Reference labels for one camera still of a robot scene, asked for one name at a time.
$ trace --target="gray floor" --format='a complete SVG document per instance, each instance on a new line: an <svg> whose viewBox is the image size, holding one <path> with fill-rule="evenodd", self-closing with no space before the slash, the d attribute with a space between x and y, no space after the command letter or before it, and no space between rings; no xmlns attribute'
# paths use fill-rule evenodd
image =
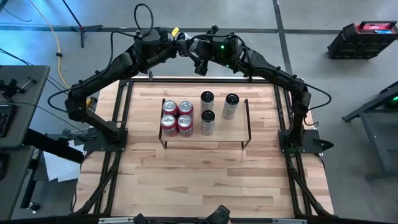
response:
<svg viewBox="0 0 398 224"><path fill-rule="evenodd" d="M37 0L37 7L55 25L75 25L65 6L56 0ZM140 1L132 0L69 0L83 25L102 24L107 27L135 27L134 6ZM156 26L207 28L214 24L227 28L276 29L272 0L146 0L154 12ZM352 22L362 20L396 20L396 0L279 0L280 13L285 29L341 29ZM44 25L45 22L25 0L9 0L9 11L31 19L29 24ZM145 10L139 13L142 26L148 26ZM0 12L1 25L26 25ZM80 48L80 38L73 32L57 32L62 53L62 72L69 84L84 79L95 70L104 68L109 60L109 33L86 34L86 47ZM278 34L239 34L246 43L262 53L266 59L284 68ZM0 48L34 64L50 65L50 75L60 81L57 73L57 51L51 32L0 30ZM398 179L366 182L364 175L377 172L380 165L375 152L359 120L346 124L341 117L370 100L381 89L396 80L398 43L394 42L377 58L372 60L329 60L326 47L335 35L286 35L287 49L292 70L309 84L329 92L333 101L327 107L313 112L320 122L318 129L322 138L335 143L325 153L326 176L335 213L346 218L360 218L385 222L398 222ZM125 36L115 38L115 55L132 44ZM1 64L20 64L12 58L0 55ZM194 75L193 62L178 58L153 69L154 75ZM228 69L210 65L210 76L241 76ZM47 98L56 89L46 85L39 105L50 109ZM312 91L312 106L326 100ZM54 100L63 106L65 97ZM51 110L67 119L65 114ZM45 118L46 124L39 118ZM73 123L79 128L84 124ZM42 133L59 133L68 124L37 110L31 128ZM16 209L14 218L42 217L68 213L74 183L44 183L37 187L34 200L42 204L37 214Z"/></svg>

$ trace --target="workbench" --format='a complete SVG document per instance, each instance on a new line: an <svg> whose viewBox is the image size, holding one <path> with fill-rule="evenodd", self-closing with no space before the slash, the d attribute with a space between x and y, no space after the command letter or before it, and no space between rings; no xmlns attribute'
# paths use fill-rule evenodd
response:
<svg viewBox="0 0 398 224"><path fill-rule="evenodd" d="M99 94L96 113L105 120L112 119L118 83ZM240 142L170 142L167 149L162 147L162 99L197 101L205 90L213 92L218 101L228 93L248 99L252 140L245 150ZM289 125L287 116L284 119ZM310 113L307 122L312 123ZM132 87L126 127L127 146L119 166L112 216L207 217L222 204L231 210L231 217L294 217L285 157L277 136L280 125L273 84L137 82ZM103 158L104 152L93 152L84 161L75 211L98 186ZM320 158L302 154L302 160L308 188L325 210L333 213ZM299 189L297 195L303 210Z"/></svg>

